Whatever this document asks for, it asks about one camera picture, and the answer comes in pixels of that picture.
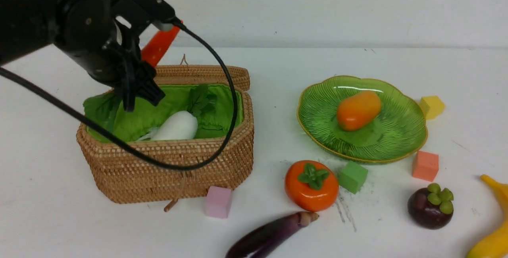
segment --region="orange mango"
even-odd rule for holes
[[[381,112],[381,99],[371,90],[361,91],[341,101],[337,121],[345,131],[357,131],[369,124]]]

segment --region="persimmon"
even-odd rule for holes
[[[295,162],[285,177],[287,196],[306,211],[322,211],[339,195],[339,181],[327,166],[311,160]]]
[[[345,131],[357,131],[374,120],[381,112],[381,99],[371,90],[350,96],[337,108],[337,122]]]

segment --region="orange handle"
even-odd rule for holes
[[[141,50],[141,59],[155,67],[175,40],[178,32],[180,32],[180,28],[176,26],[167,32],[158,31],[145,48]]]

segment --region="toy vegetable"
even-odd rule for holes
[[[508,184],[496,182],[488,175],[481,175],[481,180],[492,190],[504,219],[501,226],[484,237],[466,255],[466,258],[503,258],[508,255]]]
[[[199,85],[189,94],[189,107],[171,115],[151,136],[157,140],[194,139],[198,131],[197,117],[214,109],[217,96],[209,93],[207,85]]]
[[[287,238],[318,218],[317,213],[300,211],[274,220],[241,238],[225,258],[265,258]]]
[[[294,163],[287,171],[285,191],[299,207],[317,212],[334,204],[339,194],[339,182],[325,165],[303,160]]]
[[[381,99],[371,90],[361,91],[341,101],[337,121],[345,131],[357,131],[369,124],[381,112]]]
[[[452,220],[453,193],[432,183],[416,191],[408,200],[411,218],[427,229],[439,229]]]

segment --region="orange cube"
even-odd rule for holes
[[[412,176],[417,179],[434,181],[439,171],[439,155],[418,151],[413,161]]]

